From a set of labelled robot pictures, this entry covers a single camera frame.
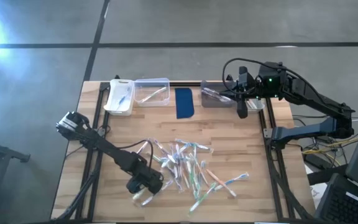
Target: black cable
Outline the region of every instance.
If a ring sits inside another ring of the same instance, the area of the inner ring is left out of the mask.
[[[334,167],[334,165],[335,165],[335,160],[336,160],[336,151],[334,151],[334,160],[333,160],[333,164],[331,165],[331,168]]]
[[[111,127],[109,125],[106,126],[106,133],[102,136],[105,137],[105,135],[107,135],[111,130]],[[69,154],[66,155],[65,159],[67,159],[68,156],[70,156],[71,154],[73,154],[74,152],[82,149],[84,146],[79,147],[78,149],[75,149],[74,151],[70,152]]]
[[[69,154],[66,155],[65,159],[67,159],[67,157],[68,157],[69,155],[71,155],[71,154],[73,154],[74,152],[76,152],[76,151],[82,149],[83,147],[84,147],[84,146],[80,146],[78,149],[75,149],[74,151],[70,152]]]
[[[298,144],[290,144],[290,143],[286,143],[287,145],[289,146],[298,146],[298,147],[302,147],[301,145],[298,145]]]
[[[118,149],[127,149],[127,148],[130,148],[130,147],[134,147],[134,146],[136,146],[136,145],[138,145],[138,144],[140,144],[140,143],[142,143],[142,142],[148,142],[148,143],[150,144],[150,149],[151,149],[152,153],[151,153],[151,155],[150,155],[149,169],[151,169],[151,168],[152,168],[152,160],[153,160],[154,149],[153,149],[153,144],[152,144],[152,142],[151,142],[150,140],[148,140],[148,139],[143,139],[143,140],[141,140],[141,141],[139,141],[139,142],[137,142],[137,143],[131,144],[131,145],[129,145],[129,146],[122,146],[122,147],[117,147],[117,148],[118,148]]]
[[[335,161],[333,161],[330,157],[328,157],[327,156],[327,154],[325,153],[325,152],[321,152],[321,154],[323,155],[323,156],[325,156],[325,158],[327,158],[327,160],[329,161],[329,162],[331,162],[331,163],[334,163],[335,164]]]
[[[294,118],[293,119],[294,121],[299,121],[299,122],[301,122],[304,126],[306,126],[306,124],[305,124],[305,122],[303,122],[301,119],[299,119],[299,118]]]
[[[351,140],[351,139],[354,139],[356,136],[358,136],[358,133],[357,133],[357,134],[355,134],[355,135],[353,135],[353,137],[348,138],[348,139],[345,139],[345,140]]]
[[[316,143],[312,143],[312,144],[310,144],[310,145],[304,147],[304,149],[309,150],[309,149],[313,149],[314,147],[316,147]]]
[[[319,100],[321,102],[323,102],[325,105],[331,105],[333,107],[336,107],[338,109],[341,109],[341,110],[348,110],[348,111],[353,111],[353,110],[350,110],[350,109],[344,109],[344,108],[341,108],[340,106],[336,106],[332,103],[327,103],[323,100],[323,98],[320,96],[320,94],[317,92],[317,90],[313,87],[313,85],[311,85],[307,80],[305,80],[301,75],[299,75],[298,73],[294,72],[293,70],[289,69],[289,68],[285,68],[285,67],[272,67],[270,65],[267,65],[263,62],[260,62],[260,61],[257,61],[257,60],[251,60],[251,59],[246,59],[246,58],[232,58],[230,60],[228,60],[224,66],[223,66],[223,71],[222,71],[222,82],[223,82],[223,85],[226,87],[227,90],[229,90],[230,92],[234,93],[234,94],[237,94],[237,95],[244,95],[244,94],[247,94],[249,93],[250,91],[252,91],[254,88],[251,88],[247,91],[244,91],[244,92],[236,92],[236,91],[233,91],[231,90],[227,84],[226,84],[226,80],[224,79],[224,72],[226,71],[226,67],[233,61],[236,61],[236,60],[239,60],[239,61],[243,61],[243,62],[250,62],[250,63],[256,63],[256,64],[259,64],[259,65],[262,65],[262,66],[265,66],[267,68],[270,68],[270,69],[274,69],[274,70],[278,70],[278,69],[281,69],[281,70],[284,70],[284,71],[287,71],[289,72],[289,76],[296,76],[298,77],[300,80],[304,81],[312,90],[313,92],[316,94],[316,96],[319,98]]]
[[[341,151],[342,151],[343,157],[345,158],[345,163],[347,164],[347,158],[346,158],[346,155],[345,155],[345,149],[343,149],[342,146],[340,147],[340,149],[341,149]]]

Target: white plastic container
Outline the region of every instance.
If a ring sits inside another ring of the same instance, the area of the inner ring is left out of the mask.
[[[113,79],[110,81],[110,94],[103,107],[112,115],[129,116],[134,104],[134,81]]]
[[[167,78],[148,78],[135,81],[135,101],[139,106],[166,106],[170,87]]]

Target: toothbrush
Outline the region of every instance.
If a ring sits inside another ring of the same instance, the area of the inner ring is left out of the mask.
[[[194,210],[200,205],[200,203],[208,196],[209,193],[211,193],[211,191],[214,189],[214,187],[216,186],[216,183],[213,182],[211,184],[211,187],[209,188],[209,190],[200,198],[198,199],[198,201],[190,208],[189,214],[194,212]]]
[[[209,173],[209,175],[216,180],[218,183],[220,183],[221,185],[223,185],[224,188],[226,188],[226,190],[233,195],[233,197],[236,197],[236,193],[234,193],[234,191],[232,191],[223,181],[219,180],[218,177],[215,176],[215,174],[213,174],[209,169],[206,169],[207,173]]]
[[[249,177],[249,174],[246,172],[245,174],[241,174],[240,176],[238,176],[236,178],[233,178],[231,180],[226,181],[224,184],[229,185],[229,184],[233,183],[236,180],[246,179],[248,177]],[[217,191],[217,190],[222,189],[222,188],[223,188],[223,185],[219,185],[219,186],[215,187],[214,190]]]
[[[154,93],[150,94],[149,96],[146,96],[145,98],[141,99],[141,100],[139,101],[139,103],[144,103],[144,102],[146,102],[146,101],[149,100],[151,97],[153,97],[153,96],[155,96],[155,95],[157,95],[157,94],[159,94],[159,93],[165,91],[166,89],[167,89],[167,87],[163,87],[163,88],[161,88],[161,89],[155,91]]]
[[[128,93],[130,92],[130,90],[131,90],[131,88],[130,87],[128,87],[127,88],[127,92],[124,94],[124,96],[122,96],[122,98],[119,100],[119,102],[118,102],[118,107],[117,107],[117,109],[116,110],[118,110],[119,109],[119,107],[121,106],[121,103],[122,102],[124,102],[124,100],[125,100],[125,97],[127,97],[127,95],[128,95]]]

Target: laptop keyboard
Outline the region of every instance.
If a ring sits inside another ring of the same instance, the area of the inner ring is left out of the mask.
[[[334,222],[358,223],[358,200],[341,190],[333,189],[325,218]]]

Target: concrete floor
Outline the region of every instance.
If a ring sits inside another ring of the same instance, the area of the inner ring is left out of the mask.
[[[103,2],[0,1],[0,44],[92,43]],[[111,0],[100,41],[358,42],[358,1]],[[67,146],[55,123],[76,108],[90,52],[0,49],[0,144],[31,154],[30,162],[9,166],[0,223],[49,219]],[[90,80],[215,80],[233,57],[283,61],[358,116],[358,47],[99,49]],[[236,74],[239,65],[229,72]],[[257,67],[248,66],[256,74]],[[319,115],[305,106],[291,108]]]

